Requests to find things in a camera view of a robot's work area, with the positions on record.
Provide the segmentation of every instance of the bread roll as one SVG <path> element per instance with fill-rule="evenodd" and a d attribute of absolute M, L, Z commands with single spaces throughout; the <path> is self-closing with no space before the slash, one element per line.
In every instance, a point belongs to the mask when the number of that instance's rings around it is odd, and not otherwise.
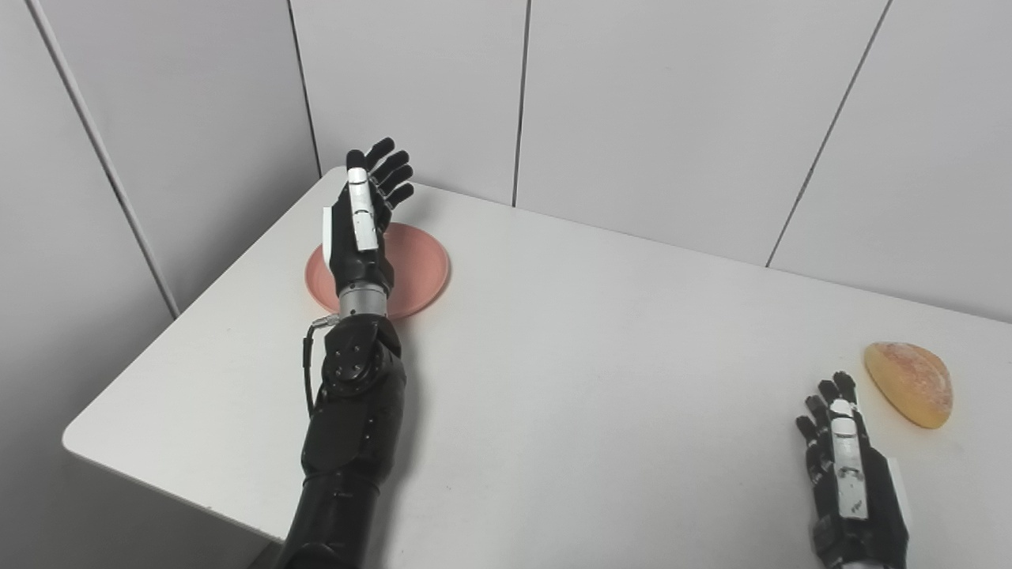
<path fill-rule="evenodd" d="M 902 342 L 875 342 L 864 350 L 864 365 L 886 399 L 925 428 L 942 426 L 952 412 L 952 382 L 939 357 Z"/>

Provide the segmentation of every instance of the cable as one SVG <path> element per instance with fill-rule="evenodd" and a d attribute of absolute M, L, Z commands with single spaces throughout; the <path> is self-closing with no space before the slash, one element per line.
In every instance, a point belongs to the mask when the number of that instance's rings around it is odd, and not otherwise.
<path fill-rule="evenodd" d="M 331 314 L 323 318 L 317 318 L 310 324 L 310 329 L 303 338 L 303 383 L 306 388 L 306 408 L 310 416 L 313 416 L 313 381 L 310 379 L 310 368 L 313 365 L 313 333 L 318 328 L 333 326 L 341 320 L 338 314 Z"/>
<path fill-rule="evenodd" d="M 303 380 L 306 386 L 306 407 L 311 416 L 313 415 L 313 386 L 310 380 L 310 365 L 313 361 L 313 332 L 316 332 L 316 329 L 317 326 L 310 326 L 306 337 L 303 338 Z"/>

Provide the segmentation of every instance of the robotic arm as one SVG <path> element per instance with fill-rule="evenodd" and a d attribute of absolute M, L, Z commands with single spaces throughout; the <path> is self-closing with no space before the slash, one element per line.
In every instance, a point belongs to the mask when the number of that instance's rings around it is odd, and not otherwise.
<path fill-rule="evenodd" d="M 408 154 L 394 149 L 384 139 L 368 154 L 349 152 L 348 183 L 324 212 L 324 256 L 341 309 L 314 323 L 336 325 L 325 339 L 322 385 L 315 399 L 308 394 L 306 479 L 274 569 L 360 569 L 380 486 L 393 468 L 407 378 L 387 318 L 394 268 L 383 234 L 414 192 Z M 907 527 L 854 381 L 837 373 L 819 392 L 806 400 L 815 420 L 796 420 L 818 513 L 816 553 L 827 569 L 905 569 Z"/>
<path fill-rule="evenodd" d="M 795 424 L 819 520 L 816 554 L 827 569 L 906 569 L 909 535 L 889 462 L 871 446 L 854 380 L 837 372 L 805 404 Z"/>
<path fill-rule="evenodd" d="M 324 211 L 324 257 L 341 313 L 324 341 L 323 383 L 303 446 L 306 480 L 275 569 L 359 569 L 393 468 L 407 378 L 387 318 L 394 268 L 383 233 L 414 192 L 408 154 L 391 155 L 394 148 L 384 139 L 367 155 L 349 152 L 348 183 Z"/>

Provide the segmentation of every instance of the wall seam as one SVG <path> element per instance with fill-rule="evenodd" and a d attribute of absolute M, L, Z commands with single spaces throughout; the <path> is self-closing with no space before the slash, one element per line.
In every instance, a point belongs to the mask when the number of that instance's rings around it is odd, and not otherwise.
<path fill-rule="evenodd" d="M 527 88 L 527 46 L 530 39 L 530 2 L 527 0 L 527 12 L 523 20 L 523 59 L 520 61 L 520 107 L 516 120 L 516 154 L 513 156 L 513 199 L 511 205 L 516 208 L 516 189 L 520 177 L 520 137 L 523 135 L 523 95 Z"/>
<path fill-rule="evenodd" d="M 287 0 L 288 20 L 291 22 L 291 38 L 296 43 L 296 62 L 299 64 L 299 80 L 303 84 L 303 99 L 306 101 L 306 117 L 310 121 L 310 139 L 313 141 L 313 156 L 317 161 L 317 175 L 323 177 L 323 167 L 320 165 L 320 148 L 316 142 L 316 128 L 313 126 L 313 109 L 310 107 L 310 90 L 306 85 L 306 70 L 303 69 L 303 52 L 299 47 L 299 31 L 296 29 L 296 12 L 291 8 L 291 0 Z"/>
<path fill-rule="evenodd" d="M 850 83 L 847 84 L 847 89 L 843 92 L 843 98 L 840 99 L 840 104 L 836 107 L 833 119 L 830 120 L 829 129 L 826 131 L 826 136 L 823 137 L 822 144 L 819 145 L 819 150 L 816 151 L 816 157 L 812 161 L 812 166 L 809 167 L 809 171 L 805 175 L 805 180 L 802 182 L 802 188 L 797 192 L 797 197 L 794 198 L 794 202 L 790 207 L 790 212 L 787 214 L 787 219 L 783 222 L 783 227 L 780 228 L 780 235 L 777 236 L 776 243 L 773 244 L 773 250 L 769 252 L 769 258 L 766 259 L 767 267 L 772 264 L 773 256 L 776 255 L 776 250 L 780 247 L 780 242 L 783 241 L 784 234 L 787 233 L 787 226 L 790 225 L 790 220 L 793 219 L 794 212 L 797 211 L 797 205 L 802 202 L 802 197 L 805 196 L 805 191 L 809 188 L 809 182 L 812 181 L 812 175 L 815 173 L 816 166 L 819 165 L 819 159 L 822 158 L 822 153 L 826 149 L 826 143 L 829 142 L 829 137 L 833 134 L 836 121 L 840 118 L 840 113 L 843 112 L 843 106 L 847 104 L 847 97 L 850 96 L 850 91 L 854 88 L 854 83 L 857 82 L 857 75 L 861 72 L 861 68 L 864 67 L 864 61 L 868 58 L 868 53 L 871 52 L 871 45 L 874 44 L 875 37 L 878 36 L 878 29 L 881 28 L 882 22 L 886 20 L 886 14 L 889 13 L 889 8 L 892 5 L 893 0 L 888 0 L 886 2 L 886 7 L 882 8 L 881 15 L 878 16 L 878 21 L 875 23 L 875 27 L 871 31 L 871 37 L 868 38 L 868 43 L 864 47 L 864 52 L 861 54 L 861 59 L 858 60 L 857 67 L 854 69 L 854 74 L 850 77 Z"/>
<path fill-rule="evenodd" d="M 70 67 L 67 65 L 67 60 L 60 49 L 60 45 L 57 43 L 53 27 L 46 18 L 46 14 L 43 11 L 41 6 L 38 4 L 38 0 L 24 0 L 24 3 L 28 7 L 28 12 L 31 13 L 31 18 L 35 22 L 35 27 L 38 28 L 38 33 L 43 37 L 46 50 L 49 52 L 50 58 L 53 60 L 53 64 L 57 68 L 60 80 L 63 82 L 64 88 L 70 96 L 71 103 L 74 105 L 74 110 L 77 112 L 77 116 L 81 120 L 81 125 L 84 127 L 84 132 L 88 136 L 88 141 L 91 143 L 91 147 L 94 150 L 95 155 L 98 157 L 98 162 L 101 164 L 102 170 L 105 172 L 105 177 L 108 179 L 109 185 L 112 186 L 112 192 L 115 194 L 116 201 L 119 204 L 119 209 L 126 218 L 126 224 L 130 226 L 131 232 L 134 234 L 134 239 L 137 241 L 137 244 L 141 249 L 141 254 L 144 256 L 145 262 L 148 264 L 148 269 L 151 271 L 151 274 L 155 279 L 158 292 L 162 295 L 162 299 L 165 301 L 165 306 L 168 308 L 172 318 L 179 318 L 179 306 L 176 304 L 176 300 L 172 296 L 172 291 L 169 290 L 169 287 L 166 283 L 165 275 L 162 273 L 161 268 L 158 266 L 158 262 L 155 260 L 155 256 L 151 251 L 151 246 L 148 244 L 144 231 L 141 229 L 141 224 L 137 219 L 137 214 L 123 191 L 119 175 L 116 173 L 115 168 L 112 165 L 112 160 L 109 158 L 108 151 L 102 142 L 101 136 L 98 134 L 98 129 L 95 127 L 91 113 L 88 111 L 88 107 L 84 102 L 83 96 L 81 95 L 80 87 L 74 79 L 74 75 L 71 73 Z"/>

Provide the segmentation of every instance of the pink plate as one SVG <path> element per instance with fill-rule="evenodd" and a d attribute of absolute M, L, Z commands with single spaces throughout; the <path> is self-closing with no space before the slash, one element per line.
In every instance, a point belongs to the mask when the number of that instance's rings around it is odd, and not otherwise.
<path fill-rule="evenodd" d="M 390 224 L 384 237 L 387 258 L 394 265 L 394 293 L 388 312 L 391 320 L 397 320 L 415 314 L 439 296 L 449 274 L 449 257 L 434 237 L 410 225 Z M 320 306 L 330 313 L 338 312 L 334 275 L 323 260 L 322 245 L 306 263 L 306 288 Z"/>

